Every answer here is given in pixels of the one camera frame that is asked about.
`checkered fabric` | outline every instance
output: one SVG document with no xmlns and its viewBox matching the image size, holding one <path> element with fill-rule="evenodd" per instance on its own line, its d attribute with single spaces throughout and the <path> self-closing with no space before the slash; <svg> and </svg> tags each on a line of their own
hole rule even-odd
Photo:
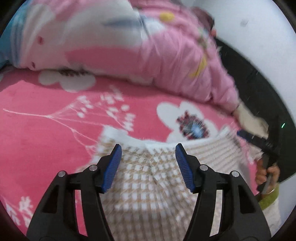
<svg viewBox="0 0 296 241">
<path fill-rule="evenodd" d="M 105 130 L 96 159 L 109 155 L 116 143 L 122 146 L 122 160 L 111 189 L 100 195 L 114 239 L 183 240 L 197 194 L 185 186 L 175 159 L 176 145 L 136 140 L 115 129 Z M 217 138 L 182 144 L 188 154 L 215 171 L 244 173 L 247 159 L 229 130 Z M 219 229 L 221 201 L 222 192 L 218 191 L 211 235 Z"/>
</svg>

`white wall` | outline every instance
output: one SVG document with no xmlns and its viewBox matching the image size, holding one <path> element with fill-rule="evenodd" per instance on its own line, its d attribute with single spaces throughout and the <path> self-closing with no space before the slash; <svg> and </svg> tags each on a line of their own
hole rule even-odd
<svg viewBox="0 0 296 241">
<path fill-rule="evenodd" d="M 182 0 L 215 18 L 217 36 L 269 79 L 296 120 L 296 34 L 272 0 Z M 296 204 L 296 175 L 280 186 L 284 222 Z"/>
</svg>

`red spot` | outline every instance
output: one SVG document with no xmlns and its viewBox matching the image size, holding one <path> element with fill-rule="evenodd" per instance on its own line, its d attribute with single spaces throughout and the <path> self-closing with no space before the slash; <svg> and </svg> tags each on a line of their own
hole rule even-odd
<svg viewBox="0 0 296 241">
<path fill-rule="evenodd" d="M 38 37 L 38 43 L 40 45 L 43 45 L 44 44 L 44 38 L 42 38 L 41 36 Z"/>
</svg>

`blue fabric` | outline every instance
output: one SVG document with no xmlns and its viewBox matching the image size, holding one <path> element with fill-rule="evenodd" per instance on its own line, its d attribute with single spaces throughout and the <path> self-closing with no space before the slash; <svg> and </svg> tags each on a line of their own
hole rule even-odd
<svg viewBox="0 0 296 241">
<path fill-rule="evenodd" d="M 0 37 L 0 69 L 6 64 L 19 66 L 22 31 L 31 1 L 27 0 L 23 3 Z"/>
</svg>

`pink bed sheet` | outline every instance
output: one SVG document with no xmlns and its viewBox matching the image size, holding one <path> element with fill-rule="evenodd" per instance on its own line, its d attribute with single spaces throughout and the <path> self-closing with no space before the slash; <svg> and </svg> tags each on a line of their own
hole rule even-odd
<svg viewBox="0 0 296 241">
<path fill-rule="evenodd" d="M 186 132 L 189 116 L 202 121 L 204 137 L 224 125 L 238 129 L 233 117 L 210 105 L 122 80 L 20 69 L 0 74 L 1 200 L 26 233 L 54 176 L 87 165 L 105 125 L 138 139 L 179 142 L 195 138 Z M 254 164 L 249 168 L 254 180 Z"/>
</svg>

